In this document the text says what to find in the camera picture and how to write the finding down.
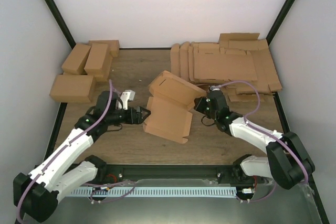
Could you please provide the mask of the cardboard box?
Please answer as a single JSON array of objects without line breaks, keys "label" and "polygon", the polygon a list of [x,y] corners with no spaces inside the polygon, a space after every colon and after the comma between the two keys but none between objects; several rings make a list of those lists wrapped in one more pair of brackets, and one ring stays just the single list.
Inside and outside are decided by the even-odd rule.
[{"label": "cardboard box", "polygon": [[76,44],[66,58],[61,68],[64,73],[82,75],[85,74],[86,65],[91,46],[85,44]]},{"label": "cardboard box", "polygon": [[97,70],[93,74],[97,82],[104,82],[108,80],[111,64],[112,64],[112,56],[109,53],[107,53],[102,65],[102,69]]},{"label": "cardboard box", "polygon": [[103,75],[103,68],[109,54],[109,46],[102,43],[93,43],[84,67],[87,75]]},{"label": "cardboard box", "polygon": [[168,72],[161,72],[149,85],[151,96],[146,108],[151,112],[144,132],[185,144],[190,134],[194,100],[206,91]]},{"label": "cardboard box", "polygon": [[120,43],[118,40],[90,40],[88,45],[92,44],[107,44],[110,55],[115,58],[119,56]]},{"label": "cardboard box", "polygon": [[90,103],[95,87],[94,76],[59,74],[54,80],[49,95],[57,102]]}]

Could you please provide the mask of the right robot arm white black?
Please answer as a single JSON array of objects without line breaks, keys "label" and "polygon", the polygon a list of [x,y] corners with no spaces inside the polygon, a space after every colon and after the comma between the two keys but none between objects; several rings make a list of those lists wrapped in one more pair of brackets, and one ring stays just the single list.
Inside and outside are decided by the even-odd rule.
[{"label": "right robot arm white black", "polygon": [[233,177],[244,184],[253,175],[273,179],[283,189],[305,183],[316,170],[301,139],[294,132],[281,133],[261,127],[230,110],[219,89],[194,100],[194,110],[212,119],[221,132],[257,147],[266,157],[248,155],[233,170]]}]

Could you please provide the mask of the stack of flat cardboard blanks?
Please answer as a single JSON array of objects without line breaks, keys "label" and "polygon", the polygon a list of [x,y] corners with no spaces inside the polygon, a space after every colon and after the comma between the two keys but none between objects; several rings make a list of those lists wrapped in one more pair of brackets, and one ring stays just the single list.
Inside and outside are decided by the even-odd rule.
[{"label": "stack of flat cardboard blanks", "polygon": [[226,83],[231,101],[253,101],[258,92],[282,90],[266,39],[258,33],[222,33],[217,42],[174,44],[171,73],[199,85]]}]

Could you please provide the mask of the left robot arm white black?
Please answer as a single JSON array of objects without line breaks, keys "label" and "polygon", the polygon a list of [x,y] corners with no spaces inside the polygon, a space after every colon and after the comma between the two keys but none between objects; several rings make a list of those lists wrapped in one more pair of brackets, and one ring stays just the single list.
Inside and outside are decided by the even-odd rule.
[{"label": "left robot arm white black", "polygon": [[130,107],[135,92],[121,94],[102,92],[96,105],[90,107],[71,130],[64,142],[29,174],[19,173],[13,180],[13,199],[17,212],[30,215],[36,221],[46,221],[58,204],[72,190],[93,181],[102,184],[107,178],[106,163],[93,155],[70,169],[73,162],[110,126],[142,124],[151,114],[141,106]]}]

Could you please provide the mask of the black aluminium frame rail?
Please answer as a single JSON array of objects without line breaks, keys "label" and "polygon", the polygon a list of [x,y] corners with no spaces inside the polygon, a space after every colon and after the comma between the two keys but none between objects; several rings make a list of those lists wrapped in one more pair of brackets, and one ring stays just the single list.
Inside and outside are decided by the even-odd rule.
[{"label": "black aluminium frame rail", "polygon": [[219,184],[250,185],[263,182],[265,175],[245,175],[236,165],[106,165],[98,172],[100,183],[120,182],[123,179],[137,181],[141,179],[209,179]]}]

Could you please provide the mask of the folded cardboard box front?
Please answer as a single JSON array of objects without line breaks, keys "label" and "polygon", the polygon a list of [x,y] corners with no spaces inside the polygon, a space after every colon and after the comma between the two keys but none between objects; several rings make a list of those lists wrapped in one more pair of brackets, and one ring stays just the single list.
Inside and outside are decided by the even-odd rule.
[{"label": "folded cardboard box front", "polygon": [[54,80],[49,95],[57,102],[90,103],[95,87],[94,76],[59,74]]}]

